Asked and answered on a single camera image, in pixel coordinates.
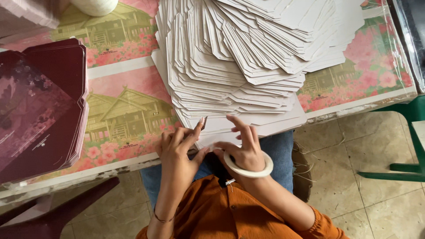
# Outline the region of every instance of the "tiled floor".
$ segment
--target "tiled floor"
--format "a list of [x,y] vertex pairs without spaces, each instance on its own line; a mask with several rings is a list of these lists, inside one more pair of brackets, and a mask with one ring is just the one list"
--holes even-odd
[[[364,113],[299,128],[295,140],[314,167],[310,204],[352,239],[425,239],[425,192],[419,182],[360,178],[357,170],[388,172],[391,162],[415,162],[403,116]],[[62,239],[133,239],[152,209],[138,172],[73,219]],[[54,206],[93,187],[59,192]]]

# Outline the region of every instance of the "orange shirt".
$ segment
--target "orange shirt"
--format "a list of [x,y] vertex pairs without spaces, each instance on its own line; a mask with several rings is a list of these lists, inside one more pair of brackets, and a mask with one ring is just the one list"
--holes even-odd
[[[329,217],[315,209],[312,228],[294,231],[239,184],[231,185],[221,188],[214,175],[192,183],[177,209],[171,238],[348,239]],[[147,239],[146,232],[147,227],[136,239]]]

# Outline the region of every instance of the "table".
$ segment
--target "table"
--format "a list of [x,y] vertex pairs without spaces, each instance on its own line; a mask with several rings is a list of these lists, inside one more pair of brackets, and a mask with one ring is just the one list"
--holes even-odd
[[[152,50],[159,47],[154,37],[157,30],[153,21],[155,6],[139,4],[141,2],[120,0],[118,4],[118,10],[133,11],[134,16],[146,19],[139,21],[136,27],[125,27],[128,26],[125,21],[131,21],[127,19],[112,25],[109,31],[96,32],[95,26],[102,26],[108,20],[75,14],[76,9],[70,6],[62,16],[66,25],[2,46],[23,50],[71,36],[79,38],[87,46],[90,112],[78,162],[68,169],[4,184],[0,187],[0,206],[160,163],[153,144],[159,140],[161,131],[173,131],[179,122],[150,57]],[[307,124],[371,111],[412,100],[418,95],[388,6],[381,0],[366,0],[362,7],[365,25],[356,32],[355,39],[344,52],[346,62],[308,73],[303,88],[297,92],[309,118]],[[119,115],[117,105],[128,97],[149,99],[155,110],[146,115]],[[107,118],[108,114],[111,114],[110,121],[95,120],[99,115]],[[119,117],[127,117],[125,123],[117,123]],[[146,133],[139,134],[131,142],[113,141],[111,135],[118,131],[111,131],[111,126],[125,128],[123,134],[137,133],[140,128]]]

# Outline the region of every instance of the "blue jeans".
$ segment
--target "blue jeans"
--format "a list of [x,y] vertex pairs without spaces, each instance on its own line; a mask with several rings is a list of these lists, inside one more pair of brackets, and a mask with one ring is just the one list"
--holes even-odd
[[[270,174],[274,180],[292,193],[292,147],[293,131],[268,136],[260,139],[261,149],[273,159],[273,171]],[[211,175],[211,166],[204,160],[199,166],[193,182]],[[147,191],[152,207],[158,199],[159,187],[161,186],[161,165],[140,170],[143,185]]]

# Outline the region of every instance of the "green chair leg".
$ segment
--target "green chair leg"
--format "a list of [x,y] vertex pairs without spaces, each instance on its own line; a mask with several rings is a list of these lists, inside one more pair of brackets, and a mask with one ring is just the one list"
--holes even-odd
[[392,163],[390,164],[390,170],[418,174],[422,172],[421,167],[416,163]]
[[369,173],[369,172],[357,172],[357,174],[368,179],[425,182],[425,176],[423,176],[422,174],[389,174],[389,173]]

